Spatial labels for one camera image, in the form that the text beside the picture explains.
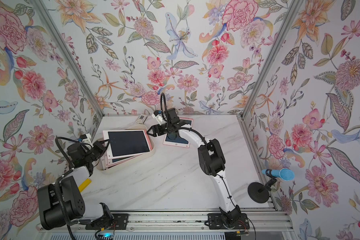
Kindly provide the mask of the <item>blue microphone on stand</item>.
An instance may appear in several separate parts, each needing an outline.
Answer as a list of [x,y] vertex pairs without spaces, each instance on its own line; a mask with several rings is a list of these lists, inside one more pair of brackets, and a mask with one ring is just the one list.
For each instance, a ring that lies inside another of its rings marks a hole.
[[262,174],[270,178],[264,185],[258,182],[253,182],[248,186],[248,194],[250,198],[256,203],[266,203],[270,198],[271,187],[278,179],[283,181],[292,181],[295,178],[295,173],[289,169],[281,170],[262,170]]

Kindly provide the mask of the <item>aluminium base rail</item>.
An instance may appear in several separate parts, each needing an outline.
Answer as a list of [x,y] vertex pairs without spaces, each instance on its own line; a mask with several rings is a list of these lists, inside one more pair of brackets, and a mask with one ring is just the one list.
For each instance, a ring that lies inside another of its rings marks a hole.
[[226,228],[212,214],[219,211],[112,211],[119,232],[292,232],[290,217],[284,212],[265,209],[242,209],[247,218]]

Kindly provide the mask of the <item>yellow sticky tape strip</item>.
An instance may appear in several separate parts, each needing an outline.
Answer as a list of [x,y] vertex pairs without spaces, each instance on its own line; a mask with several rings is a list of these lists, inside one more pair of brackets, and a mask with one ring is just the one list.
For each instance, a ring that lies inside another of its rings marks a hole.
[[80,193],[82,192],[82,191],[84,191],[88,186],[89,186],[89,184],[92,182],[92,180],[91,179],[89,179],[89,178],[87,178],[86,180],[84,180],[80,185],[79,185],[79,191],[80,191]]

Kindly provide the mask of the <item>cream plastic storage box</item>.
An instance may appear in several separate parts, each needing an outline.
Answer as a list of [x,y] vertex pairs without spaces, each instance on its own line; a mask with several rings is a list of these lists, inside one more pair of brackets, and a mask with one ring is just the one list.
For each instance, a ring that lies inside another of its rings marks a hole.
[[[148,128],[145,125],[141,125],[141,124],[135,124],[129,128],[123,128],[123,129],[119,128],[119,129],[112,129],[112,130],[140,130],[140,129],[143,129],[146,131],[148,130]],[[96,134],[95,139],[99,140],[99,141],[104,140],[103,131],[112,131],[112,130],[108,129],[108,130],[99,131]],[[138,155],[138,156],[134,156],[134,157],[120,158],[120,159],[113,159],[113,160],[110,160],[107,158],[107,155],[106,155],[107,151],[106,151],[104,156],[101,157],[101,160],[100,160],[99,165],[97,166],[97,169],[102,171],[106,175],[110,175],[118,170],[124,169],[124,168],[134,165],[138,162],[141,162],[149,157],[152,157],[154,155],[156,149],[155,149],[154,141],[151,139],[151,137],[149,137],[149,139],[153,145],[152,151],[145,153],[145,154]]]

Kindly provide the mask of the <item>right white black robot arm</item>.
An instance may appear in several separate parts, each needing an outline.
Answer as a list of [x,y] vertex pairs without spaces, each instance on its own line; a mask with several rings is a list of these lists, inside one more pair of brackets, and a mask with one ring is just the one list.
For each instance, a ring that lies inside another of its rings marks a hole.
[[177,134],[179,137],[194,144],[198,148],[198,158],[201,170],[209,176],[214,184],[219,200],[217,214],[209,213],[204,224],[210,230],[250,229],[250,221],[235,202],[226,178],[226,159],[217,139],[208,140],[190,125],[181,120],[175,109],[154,111],[152,117],[158,122],[148,130],[152,137]]

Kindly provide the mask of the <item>pink writing tablet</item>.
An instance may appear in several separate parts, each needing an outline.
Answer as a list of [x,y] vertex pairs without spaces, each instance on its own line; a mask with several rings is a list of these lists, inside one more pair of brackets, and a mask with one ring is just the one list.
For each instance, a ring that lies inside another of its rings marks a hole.
[[[193,119],[180,117],[180,120],[183,120],[186,125],[190,125],[191,127],[193,126]],[[181,138],[179,133],[166,134],[163,145],[180,148],[190,147],[190,143],[187,140]]]
[[103,136],[109,143],[106,155],[110,160],[134,157],[153,150],[147,131],[143,129],[103,131]]

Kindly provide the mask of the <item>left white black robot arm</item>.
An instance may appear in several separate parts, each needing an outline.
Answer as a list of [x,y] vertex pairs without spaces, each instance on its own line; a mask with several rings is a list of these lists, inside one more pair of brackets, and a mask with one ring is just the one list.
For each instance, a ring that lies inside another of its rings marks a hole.
[[58,149],[69,164],[69,170],[54,183],[37,191],[40,222],[45,230],[63,226],[88,225],[95,229],[109,227],[115,218],[104,203],[85,203],[81,192],[91,182],[93,163],[98,161],[109,147],[107,140],[93,144],[79,139],[67,150],[62,148],[60,137],[55,139]]

